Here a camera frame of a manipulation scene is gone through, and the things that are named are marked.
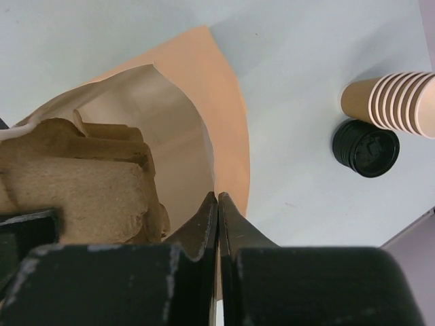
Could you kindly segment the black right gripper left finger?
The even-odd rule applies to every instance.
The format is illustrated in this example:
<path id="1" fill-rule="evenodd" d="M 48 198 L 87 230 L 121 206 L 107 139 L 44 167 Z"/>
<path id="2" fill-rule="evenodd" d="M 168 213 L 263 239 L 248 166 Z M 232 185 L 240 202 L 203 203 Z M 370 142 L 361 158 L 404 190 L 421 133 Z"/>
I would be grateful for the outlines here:
<path id="1" fill-rule="evenodd" d="M 9 285 L 2 325 L 214 325 L 218 203 L 159 244 L 47 244 Z"/>

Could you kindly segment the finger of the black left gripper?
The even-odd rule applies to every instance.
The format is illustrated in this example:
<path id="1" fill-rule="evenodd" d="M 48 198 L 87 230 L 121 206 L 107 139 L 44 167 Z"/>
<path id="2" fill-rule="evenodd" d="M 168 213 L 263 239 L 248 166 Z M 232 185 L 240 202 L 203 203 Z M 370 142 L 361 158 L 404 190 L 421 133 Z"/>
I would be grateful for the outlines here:
<path id="1" fill-rule="evenodd" d="M 1 298 L 20 267 L 21 261 L 37 247 L 64 248 L 60 235 L 64 214 L 59 207 L 1 214 Z"/>

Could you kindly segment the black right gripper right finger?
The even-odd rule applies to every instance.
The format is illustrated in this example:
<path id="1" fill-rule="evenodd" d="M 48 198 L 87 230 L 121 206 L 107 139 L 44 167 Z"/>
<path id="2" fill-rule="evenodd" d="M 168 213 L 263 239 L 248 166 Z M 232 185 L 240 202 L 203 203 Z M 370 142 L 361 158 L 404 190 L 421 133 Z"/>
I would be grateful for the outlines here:
<path id="1" fill-rule="evenodd" d="M 405 275 L 375 247 L 281 247 L 218 199 L 226 325 L 423 325 Z"/>

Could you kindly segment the brown paper bag white handles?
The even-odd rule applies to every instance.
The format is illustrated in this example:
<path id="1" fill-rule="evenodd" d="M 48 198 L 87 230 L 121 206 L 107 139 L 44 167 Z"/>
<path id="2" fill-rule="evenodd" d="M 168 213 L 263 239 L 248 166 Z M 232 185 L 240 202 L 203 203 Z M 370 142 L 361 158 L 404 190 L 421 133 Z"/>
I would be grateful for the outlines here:
<path id="1" fill-rule="evenodd" d="M 247 110 L 238 79 L 205 26 L 54 97 L 11 128 L 52 118 L 141 131 L 154 160 L 158 199 L 169 216 L 165 237 L 208 192 L 226 192 L 241 213 L 247 210 Z"/>

